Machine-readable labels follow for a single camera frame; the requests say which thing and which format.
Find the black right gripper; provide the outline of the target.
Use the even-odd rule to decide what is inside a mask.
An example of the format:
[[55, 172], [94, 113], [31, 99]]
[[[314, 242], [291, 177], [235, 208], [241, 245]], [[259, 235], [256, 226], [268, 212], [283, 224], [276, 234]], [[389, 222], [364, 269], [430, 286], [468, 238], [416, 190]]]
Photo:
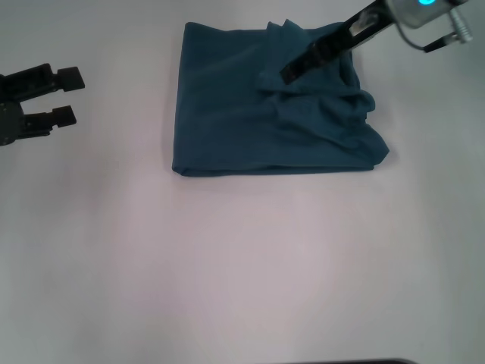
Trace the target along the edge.
[[300, 56], [280, 71], [280, 76], [285, 84], [291, 84], [309, 71], [359, 47], [394, 23], [395, 18], [386, 1], [376, 0], [349, 18], [343, 26], [311, 42]]

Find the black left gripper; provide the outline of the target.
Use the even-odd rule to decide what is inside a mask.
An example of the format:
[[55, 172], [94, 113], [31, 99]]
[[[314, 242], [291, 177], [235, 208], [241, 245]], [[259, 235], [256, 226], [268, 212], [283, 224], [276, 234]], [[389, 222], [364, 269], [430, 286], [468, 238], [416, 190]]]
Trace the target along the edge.
[[63, 68], [55, 74], [50, 64], [41, 64], [7, 76], [1, 75], [1, 146], [14, 143], [20, 132], [22, 137], [46, 137], [54, 127], [68, 127], [77, 123], [70, 106], [24, 117], [23, 109], [18, 102], [59, 90], [70, 92], [84, 88], [85, 83], [78, 67]]

